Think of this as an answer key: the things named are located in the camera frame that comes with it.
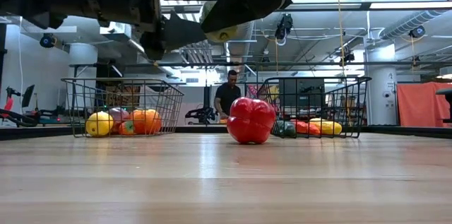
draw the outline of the wooden table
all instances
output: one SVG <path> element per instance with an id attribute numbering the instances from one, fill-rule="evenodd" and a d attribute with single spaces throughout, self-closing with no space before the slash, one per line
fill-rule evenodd
<path id="1" fill-rule="evenodd" d="M 0 223 L 452 223 L 452 141 L 0 142 Z"/>

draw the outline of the wire basket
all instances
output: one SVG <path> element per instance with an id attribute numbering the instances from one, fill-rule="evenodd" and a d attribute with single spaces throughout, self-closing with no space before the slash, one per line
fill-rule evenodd
<path id="1" fill-rule="evenodd" d="M 174 133 L 184 94 L 153 78 L 63 78 L 75 137 Z"/>
<path id="2" fill-rule="evenodd" d="M 367 123 L 367 77 L 269 78 L 257 92 L 274 106 L 280 137 L 359 137 Z"/>

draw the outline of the black t-shirt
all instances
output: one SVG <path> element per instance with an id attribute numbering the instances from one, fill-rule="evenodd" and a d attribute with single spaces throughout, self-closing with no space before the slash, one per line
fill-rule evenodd
<path id="1" fill-rule="evenodd" d="M 220 98 L 220 105 L 223 112 L 229 115 L 229 111 L 231 109 L 231 105 L 234 100 L 240 98 L 242 94 L 240 93 L 240 88 L 237 86 L 230 87 L 227 83 L 223 83 L 217 89 L 217 93 L 215 94 L 215 98 Z"/>

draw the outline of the orange curtain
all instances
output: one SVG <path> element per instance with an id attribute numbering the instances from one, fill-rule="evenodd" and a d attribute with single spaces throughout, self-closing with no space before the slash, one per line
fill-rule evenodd
<path id="1" fill-rule="evenodd" d="M 449 103 L 436 91 L 452 88 L 447 83 L 397 85 L 398 110 L 401 126 L 449 127 L 443 119 L 450 119 Z"/>

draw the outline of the white column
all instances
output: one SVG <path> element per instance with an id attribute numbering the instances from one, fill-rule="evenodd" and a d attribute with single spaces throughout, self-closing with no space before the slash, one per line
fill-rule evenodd
<path id="1" fill-rule="evenodd" d="M 367 50 L 367 61 L 395 61 L 394 44 Z M 368 125 L 396 125 L 397 71 L 394 65 L 366 66 L 366 76 L 372 78 L 367 92 Z"/>
<path id="2" fill-rule="evenodd" d="M 97 62 L 97 47 L 84 43 L 71 44 L 69 50 L 69 64 L 94 64 Z M 82 110 L 83 108 L 91 108 L 95 105 L 96 100 L 96 77 L 97 69 L 95 67 L 79 66 L 74 73 L 75 68 L 69 68 L 69 78 L 88 79 L 77 80 L 76 91 L 73 93 L 73 86 L 68 83 L 69 99 L 66 104 L 68 108 L 74 108 L 75 110 Z"/>

